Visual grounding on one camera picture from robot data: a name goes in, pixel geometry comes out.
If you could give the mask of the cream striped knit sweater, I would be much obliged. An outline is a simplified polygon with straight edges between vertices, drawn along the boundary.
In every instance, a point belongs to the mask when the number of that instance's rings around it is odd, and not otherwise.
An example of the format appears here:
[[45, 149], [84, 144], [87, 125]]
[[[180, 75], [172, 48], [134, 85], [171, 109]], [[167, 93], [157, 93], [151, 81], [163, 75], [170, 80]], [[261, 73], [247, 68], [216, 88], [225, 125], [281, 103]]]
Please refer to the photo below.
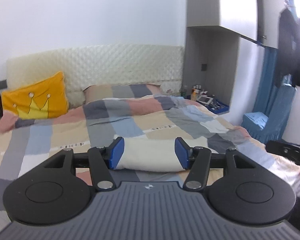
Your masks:
[[115, 170], [179, 172], [182, 168], [174, 152], [175, 139], [124, 138], [125, 150]]

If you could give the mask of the yellow crown cushion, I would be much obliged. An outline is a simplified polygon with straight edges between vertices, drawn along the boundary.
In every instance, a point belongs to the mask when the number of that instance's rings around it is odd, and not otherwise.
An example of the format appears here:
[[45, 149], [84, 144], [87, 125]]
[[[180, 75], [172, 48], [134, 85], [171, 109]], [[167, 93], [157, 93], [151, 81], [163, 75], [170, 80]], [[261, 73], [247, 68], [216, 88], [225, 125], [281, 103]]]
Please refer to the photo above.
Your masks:
[[64, 74], [1, 94], [2, 107], [21, 119], [52, 119], [68, 112]]

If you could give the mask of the cream quilted headboard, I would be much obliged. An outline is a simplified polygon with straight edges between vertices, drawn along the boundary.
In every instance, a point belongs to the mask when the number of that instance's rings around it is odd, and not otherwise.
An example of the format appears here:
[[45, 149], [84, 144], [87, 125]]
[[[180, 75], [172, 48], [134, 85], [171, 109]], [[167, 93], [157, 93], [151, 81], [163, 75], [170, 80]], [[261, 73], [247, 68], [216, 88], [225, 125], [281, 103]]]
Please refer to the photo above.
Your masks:
[[110, 44], [62, 48], [7, 60], [7, 87], [17, 89], [64, 74], [72, 107], [83, 104], [83, 90], [92, 85], [161, 85], [176, 94], [183, 79], [184, 49], [179, 46]]

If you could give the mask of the light blue stool cushion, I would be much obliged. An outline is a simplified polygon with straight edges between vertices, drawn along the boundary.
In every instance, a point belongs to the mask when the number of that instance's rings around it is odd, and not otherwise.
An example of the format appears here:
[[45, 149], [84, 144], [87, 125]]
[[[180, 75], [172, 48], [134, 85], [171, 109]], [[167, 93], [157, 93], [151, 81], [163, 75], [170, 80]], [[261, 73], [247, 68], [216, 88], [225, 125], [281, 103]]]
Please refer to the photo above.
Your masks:
[[262, 131], [268, 121], [268, 117], [262, 112], [246, 113], [243, 115], [241, 126], [246, 130]]

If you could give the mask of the yellow pump bottle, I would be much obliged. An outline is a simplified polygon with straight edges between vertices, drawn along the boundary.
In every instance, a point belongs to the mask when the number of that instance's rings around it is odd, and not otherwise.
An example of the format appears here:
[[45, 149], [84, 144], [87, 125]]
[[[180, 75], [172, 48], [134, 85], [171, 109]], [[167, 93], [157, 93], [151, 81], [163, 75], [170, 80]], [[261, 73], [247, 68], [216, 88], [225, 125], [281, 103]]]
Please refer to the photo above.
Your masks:
[[198, 90], [193, 88], [191, 92], [191, 100], [196, 101], [197, 100], [197, 95], [198, 95]]

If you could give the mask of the white tablet device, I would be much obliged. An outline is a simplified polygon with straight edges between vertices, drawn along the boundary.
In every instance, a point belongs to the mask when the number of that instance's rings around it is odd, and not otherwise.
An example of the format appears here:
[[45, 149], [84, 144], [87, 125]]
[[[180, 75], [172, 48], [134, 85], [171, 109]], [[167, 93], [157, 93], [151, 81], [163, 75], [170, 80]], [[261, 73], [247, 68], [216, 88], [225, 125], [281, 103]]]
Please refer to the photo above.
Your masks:
[[197, 99], [197, 102], [202, 105], [209, 105], [211, 102], [213, 102], [213, 98], [210, 96], [202, 95]]

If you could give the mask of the grey wardrobe niche cabinet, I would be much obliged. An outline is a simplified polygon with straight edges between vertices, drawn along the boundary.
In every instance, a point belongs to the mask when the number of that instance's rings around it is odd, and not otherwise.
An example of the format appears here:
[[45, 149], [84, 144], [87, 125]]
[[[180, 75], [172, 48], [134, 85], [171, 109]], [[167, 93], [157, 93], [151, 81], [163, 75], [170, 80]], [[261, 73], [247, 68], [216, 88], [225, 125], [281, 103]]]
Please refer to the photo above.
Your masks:
[[277, 47], [282, 0], [187, 0], [186, 58], [204, 55], [203, 86], [230, 106], [253, 107], [265, 47]]

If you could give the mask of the blue curtain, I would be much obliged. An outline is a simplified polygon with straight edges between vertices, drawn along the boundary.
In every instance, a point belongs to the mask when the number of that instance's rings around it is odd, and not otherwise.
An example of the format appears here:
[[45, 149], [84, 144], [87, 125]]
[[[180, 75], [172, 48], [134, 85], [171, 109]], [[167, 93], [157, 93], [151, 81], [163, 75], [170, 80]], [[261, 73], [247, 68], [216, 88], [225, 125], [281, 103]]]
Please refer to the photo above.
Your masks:
[[284, 83], [286, 78], [283, 78], [280, 87], [275, 86], [276, 58], [277, 49], [265, 48], [257, 98], [251, 112], [265, 114], [268, 117], [267, 124], [262, 131], [247, 130], [251, 137], [264, 144], [282, 138], [296, 94], [296, 88]]

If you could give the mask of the blue storage tray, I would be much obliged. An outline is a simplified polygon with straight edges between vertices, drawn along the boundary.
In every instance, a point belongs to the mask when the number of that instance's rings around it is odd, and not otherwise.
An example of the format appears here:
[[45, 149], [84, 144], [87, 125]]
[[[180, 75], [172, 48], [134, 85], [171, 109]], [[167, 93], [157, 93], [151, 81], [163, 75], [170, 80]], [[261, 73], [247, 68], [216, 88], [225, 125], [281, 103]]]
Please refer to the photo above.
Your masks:
[[207, 105], [207, 109], [214, 114], [220, 115], [229, 111], [229, 106], [216, 100]]

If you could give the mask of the patchwork colour block duvet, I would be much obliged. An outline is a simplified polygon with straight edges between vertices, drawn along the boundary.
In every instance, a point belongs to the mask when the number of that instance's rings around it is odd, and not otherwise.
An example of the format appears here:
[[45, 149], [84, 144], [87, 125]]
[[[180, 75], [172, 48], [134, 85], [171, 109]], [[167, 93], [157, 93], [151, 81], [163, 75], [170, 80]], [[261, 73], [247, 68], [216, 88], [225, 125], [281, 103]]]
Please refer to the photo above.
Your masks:
[[2, 195], [6, 187], [60, 150], [76, 153], [106, 147], [117, 137], [159, 146], [182, 137], [190, 146], [224, 153], [234, 146], [286, 181], [300, 197], [300, 166], [267, 153], [264, 144], [200, 104], [174, 96], [103, 99], [71, 109], [55, 119], [21, 119], [4, 111], [0, 120], [0, 231], [10, 220]]

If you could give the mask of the dark hanging garment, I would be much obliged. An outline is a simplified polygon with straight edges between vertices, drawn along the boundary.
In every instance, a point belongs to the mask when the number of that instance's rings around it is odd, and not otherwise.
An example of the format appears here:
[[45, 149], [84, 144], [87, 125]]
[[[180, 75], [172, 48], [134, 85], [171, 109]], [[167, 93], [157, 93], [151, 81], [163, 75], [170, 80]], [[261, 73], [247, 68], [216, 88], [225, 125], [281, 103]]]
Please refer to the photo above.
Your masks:
[[286, 8], [279, 19], [278, 51], [275, 67], [275, 86], [280, 87], [283, 77], [292, 76], [292, 86], [300, 86], [300, 18], [295, 20]]

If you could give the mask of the patchwork pillow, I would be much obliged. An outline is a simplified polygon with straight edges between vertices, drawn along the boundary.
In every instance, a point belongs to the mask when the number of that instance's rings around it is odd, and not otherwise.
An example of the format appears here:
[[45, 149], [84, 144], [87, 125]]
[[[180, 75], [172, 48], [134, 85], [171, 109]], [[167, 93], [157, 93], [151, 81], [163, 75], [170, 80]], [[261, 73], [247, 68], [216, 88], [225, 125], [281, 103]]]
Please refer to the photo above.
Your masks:
[[134, 85], [93, 85], [86, 88], [83, 92], [86, 104], [108, 98], [128, 99], [162, 94], [159, 85], [146, 83]]

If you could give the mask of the grey wall switch plate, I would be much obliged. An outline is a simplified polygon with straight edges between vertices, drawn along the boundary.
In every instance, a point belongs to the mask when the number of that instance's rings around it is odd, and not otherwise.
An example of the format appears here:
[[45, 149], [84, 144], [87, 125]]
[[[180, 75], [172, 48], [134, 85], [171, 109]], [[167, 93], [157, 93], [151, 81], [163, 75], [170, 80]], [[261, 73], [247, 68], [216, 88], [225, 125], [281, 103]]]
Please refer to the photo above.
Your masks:
[[7, 80], [1, 80], [0, 81], [0, 90], [7, 89]]

